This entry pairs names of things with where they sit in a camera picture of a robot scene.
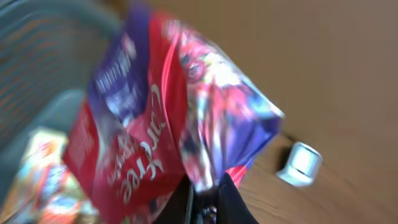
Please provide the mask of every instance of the pink plastic wrapper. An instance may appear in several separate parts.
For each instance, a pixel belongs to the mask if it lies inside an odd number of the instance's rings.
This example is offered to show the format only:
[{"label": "pink plastic wrapper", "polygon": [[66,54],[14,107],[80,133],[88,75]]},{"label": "pink plastic wrapper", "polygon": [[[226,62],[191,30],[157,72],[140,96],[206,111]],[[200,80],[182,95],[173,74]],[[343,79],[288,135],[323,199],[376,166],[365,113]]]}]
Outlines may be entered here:
[{"label": "pink plastic wrapper", "polygon": [[238,166],[239,184],[281,114],[215,45],[135,5],[63,160],[107,223],[152,223],[185,173],[202,192]]}]

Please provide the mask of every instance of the small white object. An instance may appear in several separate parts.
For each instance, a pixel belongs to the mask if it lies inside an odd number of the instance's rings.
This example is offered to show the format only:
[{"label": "small white object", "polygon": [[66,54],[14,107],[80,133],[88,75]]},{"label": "small white object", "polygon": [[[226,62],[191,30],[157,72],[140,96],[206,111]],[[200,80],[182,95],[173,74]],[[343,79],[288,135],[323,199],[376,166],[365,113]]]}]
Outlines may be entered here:
[{"label": "small white object", "polygon": [[296,187],[312,184],[322,164],[322,156],[312,147],[296,142],[285,167],[276,175]]}]

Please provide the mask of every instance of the gray basket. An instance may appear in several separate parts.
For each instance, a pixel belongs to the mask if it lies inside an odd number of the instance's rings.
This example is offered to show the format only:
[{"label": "gray basket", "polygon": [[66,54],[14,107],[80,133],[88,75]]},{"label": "gray basket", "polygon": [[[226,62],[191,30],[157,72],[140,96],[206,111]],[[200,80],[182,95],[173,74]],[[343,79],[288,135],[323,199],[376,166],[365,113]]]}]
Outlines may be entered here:
[{"label": "gray basket", "polygon": [[0,3],[0,206],[28,134],[38,126],[69,132],[119,23],[88,0]]}]

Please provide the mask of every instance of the plastic bin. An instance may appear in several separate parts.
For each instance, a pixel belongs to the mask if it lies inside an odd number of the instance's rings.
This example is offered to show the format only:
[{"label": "plastic bin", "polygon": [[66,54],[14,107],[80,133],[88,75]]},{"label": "plastic bin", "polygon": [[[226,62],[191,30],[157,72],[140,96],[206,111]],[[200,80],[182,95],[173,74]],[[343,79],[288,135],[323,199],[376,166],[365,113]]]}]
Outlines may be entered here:
[{"label": "plastic bin", "polygon": [[[87,81],[119,25],[87,0],[0,3],[0,206],[28,134],[37,126],[71,129]],[[185,216],[190,184],[182,185],[174,203],[183,201]]]}]

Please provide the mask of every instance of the brown background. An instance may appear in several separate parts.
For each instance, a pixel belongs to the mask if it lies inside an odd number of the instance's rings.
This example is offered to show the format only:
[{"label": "brown background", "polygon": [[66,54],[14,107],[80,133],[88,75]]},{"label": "brown background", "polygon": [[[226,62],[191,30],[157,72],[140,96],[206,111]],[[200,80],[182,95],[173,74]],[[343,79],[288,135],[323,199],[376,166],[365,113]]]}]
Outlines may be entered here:
[{"label": "brown background", "polygon": [[278,137],[240,191],[260,223],[398,223],[398,1],[151,0],[217,42],[317,149],[315,183],[279,180]]}]

